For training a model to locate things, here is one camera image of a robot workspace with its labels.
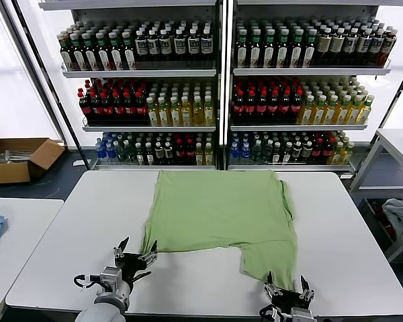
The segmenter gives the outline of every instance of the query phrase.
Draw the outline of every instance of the robotic hand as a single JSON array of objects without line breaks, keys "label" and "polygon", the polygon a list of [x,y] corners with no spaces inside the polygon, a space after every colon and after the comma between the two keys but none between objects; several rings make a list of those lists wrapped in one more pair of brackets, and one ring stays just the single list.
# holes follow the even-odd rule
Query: robotic hand
[{"label": "robotic hand", "polygon": [[100,275],[78,275],[73,281],[79,287],[90,288],[94,284],[101,286],[94,305],[80,312],[75,322],[125,322],[124,313],[130,306],[130,294],[134,282],[148,276],[139,270],[146,270],[157,259],[156,241],[145,255],[124,253],[129,237],[114,248],[115,266],[106,266]]},{"label": "robotic hand", "polygon": [[303,276],[301,282],[302,294],[283,290],[274,285],[272,273],[269,272],[264,283],[264,291],[271,304],[260,310],[261,318],[272,322],[316,322],[309,310],[314,291],[310,289]]}]

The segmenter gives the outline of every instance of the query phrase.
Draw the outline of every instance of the cardboard box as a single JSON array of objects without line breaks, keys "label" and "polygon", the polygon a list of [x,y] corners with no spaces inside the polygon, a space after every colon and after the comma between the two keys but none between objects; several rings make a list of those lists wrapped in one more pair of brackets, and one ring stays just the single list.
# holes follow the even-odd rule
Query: cardboard box
[{"label": "cardboard box", "polygon": [[34,152],[27,162],[0,164],[0,183],[29,182],[42,176],[64,148],[46,138],[0,139],[0,154],[6,150]]}]

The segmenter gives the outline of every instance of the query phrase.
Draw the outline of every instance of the shelf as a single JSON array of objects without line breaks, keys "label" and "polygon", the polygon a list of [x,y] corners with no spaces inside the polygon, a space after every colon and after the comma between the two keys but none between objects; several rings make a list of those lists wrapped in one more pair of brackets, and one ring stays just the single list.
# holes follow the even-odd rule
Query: shelf
[{"label": "shelf", "polygon": [[365,129],[365,125],[232,125],[231,131],[333,131],[336,129]]},{"label": "shelf", "polygon": [[89,126],[85,132],[214,132],[215,126]]},{"label": "shelf", "polygon": [[235,68],[236,76],[387,75],[389,68]]},{"label": "shelf", "polygon": [[215,5],[216,0],[46,0],[39,3],[45,11],[110,9],[131,7],[178,7],[194,5]]},{"label": "shelf", "polygon": [[397,5],[403,0],[237,0],[238,5]]},{"label": "shelf", "polygon": [[274,170],[274,171],[330,171],[330,172],[352,172],[351,165],[348,166],[327,166],[317,164],[278,164],[278,165],[238,165],[228,166],[229,170]]}]

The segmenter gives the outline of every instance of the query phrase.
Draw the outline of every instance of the table leg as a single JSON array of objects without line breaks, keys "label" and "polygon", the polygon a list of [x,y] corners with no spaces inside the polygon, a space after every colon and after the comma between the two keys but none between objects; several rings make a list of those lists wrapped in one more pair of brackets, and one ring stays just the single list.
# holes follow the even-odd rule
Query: table leg
[{"label": "table leg", "polygon": [[351,187],[349,188],[349,193],[352,194],[359,190],[359,187],[363,183],[365,177],[369,174],[370,168],[373,166],[373,159],[377,158],[382,152],[382,145],[380,140],[378,139],[376,143],[371,148],[369,154],[366,159],[363,161],[363,165],[355,176]]}]

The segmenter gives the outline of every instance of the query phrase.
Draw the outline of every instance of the white table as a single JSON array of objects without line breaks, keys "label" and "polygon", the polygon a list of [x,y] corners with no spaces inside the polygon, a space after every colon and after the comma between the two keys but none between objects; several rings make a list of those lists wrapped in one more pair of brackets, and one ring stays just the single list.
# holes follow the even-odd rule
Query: white table
[{"label": "white table", "polygon": [[[6,303],[53,311],[92,305],[96,290],[81,292],[73,277],[99,274],[113,264],[112,248],[126,236],[127,251],[140,249],[157,174],[84,173]],[[279,172],[279,177],[289,184],[294,201],[296,278],[303,274],[315,290],[314,314],[403,315],[403,289],[337,176]],[[268,304],[263,283],[239,268],[236,248],[159,254],[152,274],[135,284],[128,314],[257,316]]]},{"label": "white table", "polygon": [[[378,129],[376,134],[378,140],[361,165],[350,187],[350,193],[352,195],[375,193],[379,197],[384,195],[387,198],[395,197],[403,193],[403,186],[362,186],[375,160],[384,149],[403,167],[403,129]],[[385,256],[389,262],[392,262],[402,252],[403,234],[385,251]]]},{"label": "white table", "polygon": [[63,203],[0,198],[0,215],[7,220],[7,229],[0,237],[0,318],[7,292]]}]

